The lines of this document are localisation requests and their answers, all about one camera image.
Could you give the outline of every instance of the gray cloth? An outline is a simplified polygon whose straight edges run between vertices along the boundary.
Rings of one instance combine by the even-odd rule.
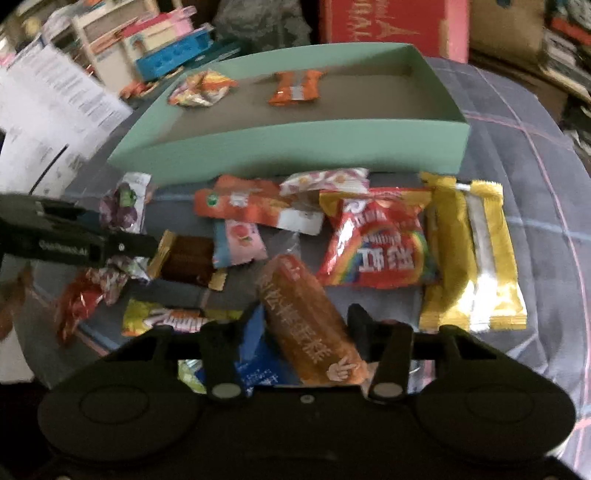
[[[222,0],[213,23],[218,40],[242,40],[253,52],[310,44],[298,0]]]
[[[514,82],[442,59],[431,59],[472,126],[459,178],[500,182],[505,191],[505,213],[519,269],[519,283],[528,309],[528,327],[517,332],[488,332],[480,337],[494,347],[563,387],[573,399],[579,422],[561,459],[581,474],[591,476],[591,209],[586,198],[591,180],[560,132],[534,95]],[[108,153],[126,129],[139,117],[121,126],[96,158],[82,168],[67,196],[83,206],[96,208],[98,198],[113,188],[121,176],[105,164]],[[372,184],[417,184],[416,176],[374,174]],[[212,234],[211,220],[193,214],[192,193],[201,185],[179,185],[157,192],[147,208],[148,233],[160,235],[165,228],[192,235]],[[265,239],[272,229],[262,229]],[[330,231],[319,237],[302,236],[304,260],[317,268],[326,250]],[[59,294],[72,270],[56,265],[37,267],[38,286],[48,299]],[[224,293],[213,294],[208,305],[243,307],[252,296],[252,271],[239,268],[228,279]],[[156,281],[149,287],[133,286],[128,294],[139,299],[178,306],[195,306],[202,292],[192,286]],[[376,320],[398,319],[417,324],[421,291],[392,291],[332,287],[328,295],[345,313],[350,303],[363,305]],[[82,332],[106,349],[115,348],[121,336],[125,299],[116,306],[99,308]],[[92,354],[77,343],[79,352],[58,351],[53,339],[30,327],[21,342],[36,372],[54,384]],[[425,364],[415,380],[427,381],[432,365]]]

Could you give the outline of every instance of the snack wrapper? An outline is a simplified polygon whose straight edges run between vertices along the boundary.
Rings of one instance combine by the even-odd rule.
[[[317,275],[320,283],[397,288],[434,281],[436,264],[418,219],[430,199],[426,189],[398,188],[342,199],[340,225]]]
[[[367,193],[367,168],[340,168],[338,170],[296,173],[281,183],[280,195],[293,195],[318,190],[333,192]]]
[[[168,97],[170,105],[212,106],[224,98],[238,83],[231,78],[206,70],[185,78]]]
[[[238,222],[259,223],[292,232],[318,235],[324,214],[300,209],[295,197],[282,197],[270,180],[243,180],[231,175],[218,178],[213,189],[195,193],[197,215]]]
[[[113,267],[89,268],[80,273],[57,302],[57,340],[70,343],[78,324],[90,318],[103,300],[113,305],[119,299],[128,276]]]
[[[103,228],[141,233],[144,227],[144,207],[151,175],[129,172],[123,175],[115,191],[99,203]]]
[[[178,361],[178,379],[187,385],[194,393],[205,395],[207,390],[197,379],[197,372],[201,370],[203,363],[201,360],[179,360]]]
[[[267,249],[255,223],[215,221],[215,268],[242,265],[267,258]]]
[[[281,356],[277,346],[269,341],[265,332],[265,309],[259,305],[245,325],[242,343],[239,347],[239,361],[236,370],[251,395],[256,385],[298,385],[297,374]],[[199,383],[205,383],[204,370],[198,370]]]
[[[212,239],[177,235],[167,230],[160,239],[147,273],[152,279],[160,277],[221,291],[226,272],[215,271],[212,256]]]
[[[324,73],[319,70],[276,72],[275,77],[279,85],[269,104],[284,106],[317,100],[320,98],[318,81],[323,75]]]
[[[298,258],[270,260],[258,288],[268,328],[304,385],[361,384],[366,379],[367,365],[345,322]]]
[[[380,192],[388,192],[408,205],[426,205],[428,198],[425,197],[424,189],[406,189],[399,187],[387,187],[370,189],[367,193],[351,193],[351,192],[320,192],[319,205],[322,211],[326,214],[330,224],[333,228],[338,228],[340,224],[340,215],[343,212],[343,203],[346,199],[364,199],[380,194]]]
[[[115,191],[104,196],[99,203],[101,226],[129,233],[142,233],[151,179],[151,175],[147,173],[129,172],[123,175]],[[147,258],[117,255],[109,259],[109,263],[134,280],[150,281],[146,272]]]
[[[238,320],[239,310],[201,310],[168,308],[159,303],[130,299],[123,316],[123,335],[138,336],[155,325],[170,325],[177,332],[195,333],[213,320]]]
[[[420,328],[457,325],[464,330],[522,329],[527,311],[503,213],[500,184],[421,175],[433,189],[427,239],[441,283],[427,286]]]

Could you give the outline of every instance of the blue snack packet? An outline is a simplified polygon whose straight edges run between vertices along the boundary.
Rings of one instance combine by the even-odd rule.
[[[265,336],[265,308],[258,305],[244,327],[239,347],[240,360],[236,370],[248,395],[256,385],[299,385],[300,379],[291,365],[282,357],[279,347]],[[205,371],[195,373],[205,383]]]

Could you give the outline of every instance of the open box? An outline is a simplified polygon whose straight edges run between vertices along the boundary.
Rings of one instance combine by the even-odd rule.
[[[318,101],[267,103],[277,87],[274,72],[311,68],[326,72]],[[222,61],[215,70],[239,86],[213,107],[189,109],[168,105],[175,82],[109,162],[151,173],[160,186],[221,173],[268,177],[367,167],[456,174],[460,168],[469,125],[412,45],[286,48]]]

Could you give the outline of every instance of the gold wrapper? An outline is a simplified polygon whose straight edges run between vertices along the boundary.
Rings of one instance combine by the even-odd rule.
[[[223,291],[223,288],[226,285],[227,277],[228,269],[220,268],[219,270],[213,272],[212,279],[209,281],[209,285],[207,287],[213,291]]]
[[[164,235],[160,239],[160,243],[158,244],[158,250],[154,255],[154,258],[150,260],[148,264],[148,276],[153,280],[160,276],[160,272],[162,271],[162,267],[168,260],[168,256],[170,255],[170,249],[172,249],[175,240],[177,239],[177,234],[171,232],[170,230],[166,230]]]
[[[503,213],[502,186],[422,174],[433,189],[426,211],[427,242],[441,282],[427,286],[420,327],[436,330],[525,328],[527,312]]]

